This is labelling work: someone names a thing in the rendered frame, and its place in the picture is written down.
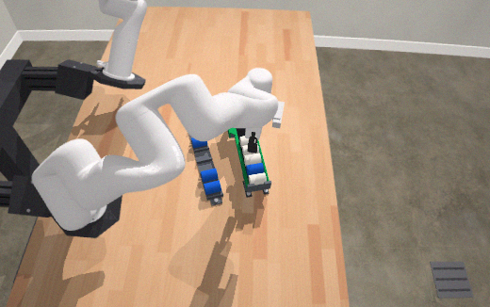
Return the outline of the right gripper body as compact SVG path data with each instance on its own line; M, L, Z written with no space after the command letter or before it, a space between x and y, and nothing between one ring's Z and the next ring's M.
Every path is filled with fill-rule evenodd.
M255 136L256 136L257 140L260 139L262 128L263 127L260 127L260 128L246 128L246 130L245 130L245 138L249 138L251 136L252 132L255 132Z

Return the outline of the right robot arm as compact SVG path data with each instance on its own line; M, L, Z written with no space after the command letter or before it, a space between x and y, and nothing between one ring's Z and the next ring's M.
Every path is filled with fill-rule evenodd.
M271 87L272 75L263 68L250 70L227 92L214 96L199 75L177 77L123 105L116 114L116 123L139 161L120 155L101 159L88 141L75 139L52 152L35 169L32 182L63 229L81 229L99 219L121 195L167 184L185 169L183 151L158 108L171 105L199 141L230 128L260 128L271 120L272 127L280 129L285 102L271 94Z

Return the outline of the blue cylinder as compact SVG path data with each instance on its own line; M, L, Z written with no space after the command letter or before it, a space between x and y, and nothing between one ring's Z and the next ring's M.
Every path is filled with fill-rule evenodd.
M219 179L216 169L201 171L203 182Z
M247 175L253 175L258 173L264 173L264 167L262 163L246 165Z
M221 191L220 181L215 181L215 182L204 184L204 191L205 191L206 195L216 193L216 192L220 192Z
M199 141L194 138L191 139L193 148L203 147L207 145L207 141Z

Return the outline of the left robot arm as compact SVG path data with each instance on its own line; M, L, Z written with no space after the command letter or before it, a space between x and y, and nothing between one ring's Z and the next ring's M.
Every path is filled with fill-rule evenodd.
M104 14L123 21L114 29L108 62L97 60L97 65L104 67L103 74L108 77L134 80L131 72L147 3L145 0L99 0L99 8Z

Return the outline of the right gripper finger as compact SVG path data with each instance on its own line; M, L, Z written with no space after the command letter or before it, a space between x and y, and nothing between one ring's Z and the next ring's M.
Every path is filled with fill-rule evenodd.
M255 143L254 143L255 140ZM248 151L249 153L257 153L257 138L255 137L255 132L249 137Z

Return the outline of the white cylinder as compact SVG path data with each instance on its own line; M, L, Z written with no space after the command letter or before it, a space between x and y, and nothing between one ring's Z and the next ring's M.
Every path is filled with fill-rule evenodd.
M244 163L245 166L262 163L260 153L244 155Z
M267 177L266 177L265 172L249 175L249 183L250 184L261 185L261 184L264 184L264 182L266 182L266 181L267 181Z
M244 155L248 155L248 154L254 154L254 153L249 153L249 152L247 152L247 151L248 151L248 145L242 146L243 156L244 156ZM258 147L258 144L257 144L257 154L259 154L259 147Z
M245 138L245 136L244 137L239 137L239 141L240 141L241 148L242 148L242 146L248 145L248 143L249 143L249 139L248 138Z

